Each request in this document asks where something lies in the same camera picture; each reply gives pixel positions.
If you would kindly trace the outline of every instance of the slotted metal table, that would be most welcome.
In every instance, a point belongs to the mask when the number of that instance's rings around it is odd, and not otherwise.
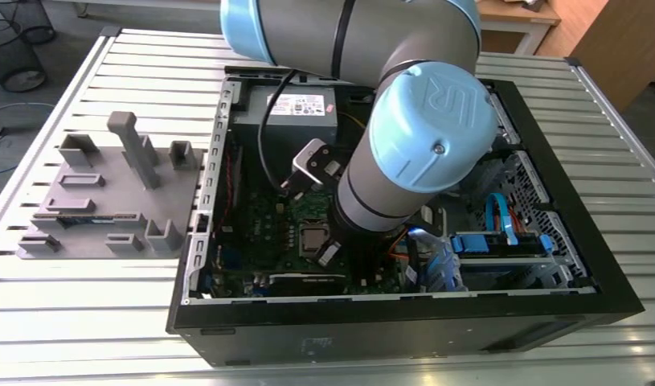
[[[528,352],[211,369],[164,331],[175,260],[20,260],[17,241],[63,162],[65,133],[99,146],[113,110],[153,146],[207,149],[226,65],[264,66],[219,35],[101,36],[0,195],[0,383],[286,385],[642,384],[655,380],[655,162],[585,71],[484,54],[478,76],[516,83],[647,311]]]

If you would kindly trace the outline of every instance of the white label sticker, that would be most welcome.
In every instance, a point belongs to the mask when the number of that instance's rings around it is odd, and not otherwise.
[[[415,272],[415,269],[412,269],[410,265],[408,268],[406,268],[406,277],[412,283],[418,283],[418,272]]]
[[[270,104],[272,94],[267,96]],[[307,117],[324,116],[324,96],[303,94],[282,94],[276,100],[271,115],[298,115]]]

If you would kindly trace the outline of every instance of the black trash bin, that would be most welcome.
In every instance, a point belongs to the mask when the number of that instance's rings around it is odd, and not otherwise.
[[[47,73],[17,23],[0,20],[0,85],[9,92],[37,88]]]
[[[0,13],[24,28],[31,44],[47,43],[56,37],[41,0],[0,0]]]

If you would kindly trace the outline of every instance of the wooden desk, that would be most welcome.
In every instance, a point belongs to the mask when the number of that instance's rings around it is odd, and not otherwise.
[[[522,8],[522,3],[502,0],[482,0],[478,3],[483,29],[484,51],[511,51],[532,55],[551,26],[560,23],[560,17],[547,4],[539,12]]]

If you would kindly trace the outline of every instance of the blue drive bracket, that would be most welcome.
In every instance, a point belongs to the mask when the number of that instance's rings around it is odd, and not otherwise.
[[[487,197],[487,203],[484,204],[484,221],[487,224],[487,230],[491,232],[495,231],[494,204],[499,206],[500,230],[506,233],[508,245],[518,245],[516,233],[512,229],[511,213],[508,212],[508,203],[506,202],[506,197],[500,193],[491,193]]]
[[[484,235],[458,235],[451,238],[455,253],[488,253]]]
[[[550,255],[554,253],[554,242],[551,241],[551,237],[548,235],[540,235],[539,241],[542,242],[543,250]]]

